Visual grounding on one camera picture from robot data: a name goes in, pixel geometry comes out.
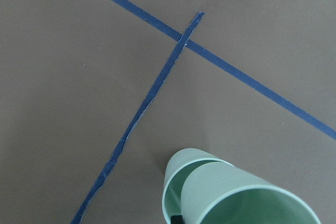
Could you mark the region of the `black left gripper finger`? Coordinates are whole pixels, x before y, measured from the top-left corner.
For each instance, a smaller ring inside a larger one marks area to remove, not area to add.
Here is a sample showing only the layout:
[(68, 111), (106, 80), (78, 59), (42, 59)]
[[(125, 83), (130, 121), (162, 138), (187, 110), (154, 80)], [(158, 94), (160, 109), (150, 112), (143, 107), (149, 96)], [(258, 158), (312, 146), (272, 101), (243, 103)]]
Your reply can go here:
[(183, 224), (182, 215), (174, 215), (170, 218), (170, 224)]

